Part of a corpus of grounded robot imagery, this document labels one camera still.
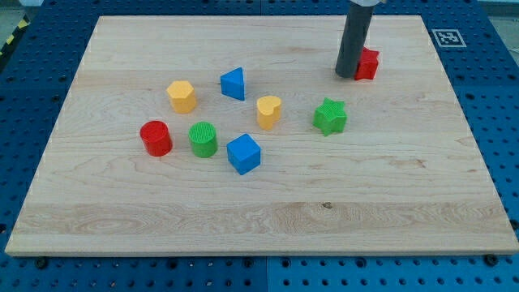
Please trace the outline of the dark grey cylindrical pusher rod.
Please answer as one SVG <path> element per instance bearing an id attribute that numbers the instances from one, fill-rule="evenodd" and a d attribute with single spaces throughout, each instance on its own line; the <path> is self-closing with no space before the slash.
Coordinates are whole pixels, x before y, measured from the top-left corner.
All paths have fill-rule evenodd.
<path id="1" fill-rule="evenodd" d="M 335 67 L 341 78 L 354 78 L 357 72 L 373 11 L 373 6 L 350 3 Z"/>

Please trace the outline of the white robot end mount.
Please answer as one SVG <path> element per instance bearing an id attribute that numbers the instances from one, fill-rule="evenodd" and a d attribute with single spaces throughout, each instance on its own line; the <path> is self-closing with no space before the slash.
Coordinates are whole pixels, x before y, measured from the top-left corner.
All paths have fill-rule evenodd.
<path id="1" fill-rule="evenodd" d="M 363 7 L 376 6 L 381 2 L 385 3 L 385 0 L 350 0 L 350 1 L 355 3 L 356 5 L 363 6 Z"/>

